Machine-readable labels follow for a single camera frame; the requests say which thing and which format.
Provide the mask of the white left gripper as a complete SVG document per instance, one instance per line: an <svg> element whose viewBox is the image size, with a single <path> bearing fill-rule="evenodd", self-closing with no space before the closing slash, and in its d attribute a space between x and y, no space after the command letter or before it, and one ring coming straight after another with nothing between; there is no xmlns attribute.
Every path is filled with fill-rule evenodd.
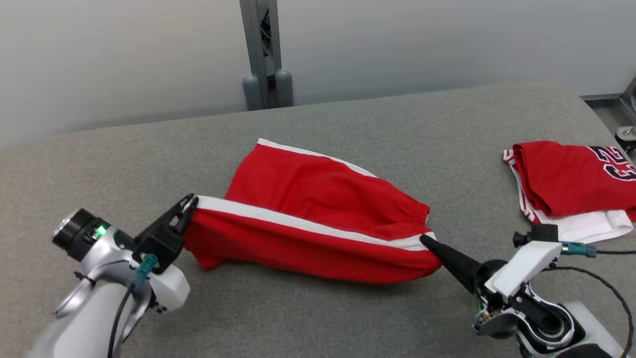
<svg viewBox="0 0 636 358"><path fill-rule="evenodd" d="M198 203L199 197L196 197L194 193L189 193L141 231L140 238L145 239L159 233L160 229L167 229L171 233L182 236L197 209ZM151 273L149 277L158 309L174 311L184 306L191 288L182 270L175 265L170 265L161 274Z"/></svg>

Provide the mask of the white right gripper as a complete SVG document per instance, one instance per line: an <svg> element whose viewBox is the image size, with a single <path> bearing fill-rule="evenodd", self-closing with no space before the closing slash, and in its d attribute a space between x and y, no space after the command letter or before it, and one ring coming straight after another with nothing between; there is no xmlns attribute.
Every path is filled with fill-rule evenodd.
<svg viewBox="0 0 636 358"><path fill-rule="evenodd" d="M472 323L477 335L502 338L524 328L535 340L563 339L563 313L531 289L531 280L559 257L560 243L530 242L507 262L482 264L427 234L420 242L470 294L477 294L481 308Z"/></svg>

